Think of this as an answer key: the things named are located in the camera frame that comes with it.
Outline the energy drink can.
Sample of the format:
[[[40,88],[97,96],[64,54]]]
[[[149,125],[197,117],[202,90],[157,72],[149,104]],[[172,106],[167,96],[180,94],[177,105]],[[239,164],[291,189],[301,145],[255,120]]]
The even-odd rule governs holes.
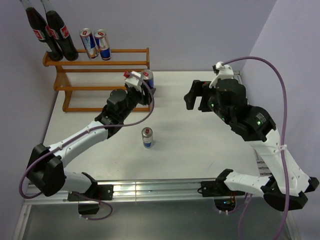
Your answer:
[[[87,56],[90,59],[95,59],[99,55],[99,52],[92,31],[89,28],[83,28],[79,31],[79,36]]]
[[[141,131],[142,143],[145,148],[151,148],[153,145],[153,130],[150,127],[145,127]]]
[[[98,29],[94,32],[94,39],[99,49],[102,60],[108,61],[111,59],[111,50],[108,42],[107,34],[104,30]]]
[[[154,74],[149,69],[144,69],[141,73],[141,78],[147,83],[147,85],[153,89],[154,88]]]

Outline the cola bottle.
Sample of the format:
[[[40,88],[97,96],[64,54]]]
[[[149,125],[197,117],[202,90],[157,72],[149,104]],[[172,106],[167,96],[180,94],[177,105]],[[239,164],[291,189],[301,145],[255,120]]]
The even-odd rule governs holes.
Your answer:
[[[61,18],[61,16],[53,8],[49,0],[41,0],[45,10],[45,16],[53,37],[58,43],[64,57],[68,61],[75,61],[78,59],[79,54],[74,46],[70,32]]]
[[[20,0],[22,3],[30,27],[36,38],[42,43],[47,55],[52,61],[58,62],[64,58],[64,55],[51,34],[51,30],[45,19],[34,8],[29,0]]]

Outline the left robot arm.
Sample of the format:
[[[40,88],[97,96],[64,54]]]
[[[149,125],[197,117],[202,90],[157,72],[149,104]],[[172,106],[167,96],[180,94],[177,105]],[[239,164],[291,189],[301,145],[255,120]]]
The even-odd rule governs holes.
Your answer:
[[[46,197],[59,191],[77,192],[86,200],[99,195],[98,182],[86,172],[67,172],[64,168],[78,155],[114,136],[138,105],[154,102],[155,88],[141,90],[127,86],[110,93],[101,113],[83,130],[50,146],[42,143],[32,150],[25,175]]]

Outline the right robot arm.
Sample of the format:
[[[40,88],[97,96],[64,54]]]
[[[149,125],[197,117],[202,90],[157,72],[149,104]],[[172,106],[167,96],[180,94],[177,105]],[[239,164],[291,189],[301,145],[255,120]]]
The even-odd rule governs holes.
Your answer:
[[[306,193],[319,186],[315,177],[305,174],[284,145],[270,114],[262,107],[248,103],[246,88],[236,79],[219,80],[214,87],[208,81],[194,80],[184,96],[187,110],[192,110],[197,97],[201,98],[198,110],[214,112],[231,130],[239,135],[263,159],[270,176],[253,176],[223,170],[214,181],[201,182],[203,197],[243,195],[262,197],[268,205],[284,211],[286,182],[281,154],[284,154],[288,181],[288,209],[302,209],[308,201]]]

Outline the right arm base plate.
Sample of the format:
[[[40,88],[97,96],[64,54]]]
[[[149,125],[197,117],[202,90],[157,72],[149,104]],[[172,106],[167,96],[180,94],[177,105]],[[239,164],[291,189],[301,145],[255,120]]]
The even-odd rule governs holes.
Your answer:
[[[206,180],[200,182],[198,193],[202,197],[236,197],[246,193],[238,190],[230,190],[222,181]]]

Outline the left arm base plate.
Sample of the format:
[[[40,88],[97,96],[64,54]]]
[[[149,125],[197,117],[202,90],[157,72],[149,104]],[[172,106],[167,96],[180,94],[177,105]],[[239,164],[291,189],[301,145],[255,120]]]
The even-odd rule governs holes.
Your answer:
[[[111,201],[113,199],[114,186],[112,184],[98,184],[92,190],[86,193],[69,193],[67,200],[69,202],[79,201]]]

